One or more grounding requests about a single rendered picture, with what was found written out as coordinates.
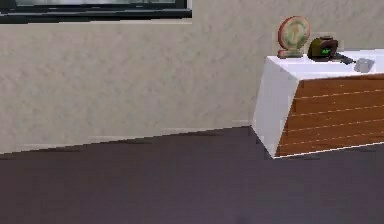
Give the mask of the round tan disc ornament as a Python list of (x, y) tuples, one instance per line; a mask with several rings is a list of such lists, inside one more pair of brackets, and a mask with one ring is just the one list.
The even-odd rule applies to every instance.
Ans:
[(285, 19), (278, 30), (278, 43), (281, 49), (277, 53), (280, 59), (300, 58), (301, 48), (310, 37), (310, 23), (304, 16), (291, 16)]

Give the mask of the black framed window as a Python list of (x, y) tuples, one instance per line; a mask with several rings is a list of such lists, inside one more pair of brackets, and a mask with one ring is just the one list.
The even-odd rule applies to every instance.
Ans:
[(0, 24), (191, 17), (192, 0), (0, 0)]

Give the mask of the white chest of wooden drawers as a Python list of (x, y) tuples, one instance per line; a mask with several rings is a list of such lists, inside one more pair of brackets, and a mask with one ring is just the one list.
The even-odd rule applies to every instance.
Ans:
[(272, 157), (384, 143), (384, 49), (345, 55), (374, 64), (265, 59), (252, 128)]

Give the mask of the brown alarm clock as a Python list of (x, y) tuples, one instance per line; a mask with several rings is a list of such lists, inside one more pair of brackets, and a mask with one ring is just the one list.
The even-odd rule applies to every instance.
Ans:
[(331, 61), (337, 48), (338, 41), (332, 36), (321, 36), (311, 42), (307, 57), (316, 62)]

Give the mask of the dark grey remote control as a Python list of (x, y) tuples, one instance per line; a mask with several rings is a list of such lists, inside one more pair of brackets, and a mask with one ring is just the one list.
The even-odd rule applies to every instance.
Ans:
[(334, 59), (335, 59), (335, 60), (339, 60), (341, 63), (344, 63), (344, 64), (346, 64), (346, 65), (355, 63), (355, 60), (353, 60), (352, 58), (349, 58), (349, 57), (347, 57), (347, 56), (345, 56), (345, 55), (342, 55), (342, 54), (340, 54), (340, 53), (338, 53), (338, 52), (336, 52), (336, 53), (334, 54)]

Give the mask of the small grey box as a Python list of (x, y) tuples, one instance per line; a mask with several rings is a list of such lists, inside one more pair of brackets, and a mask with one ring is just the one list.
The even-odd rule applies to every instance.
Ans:
[(367, 58), (359, 58), (355, 63), (354, 70), (360, 73), (368, 73), (374, 64), (374, 60)]

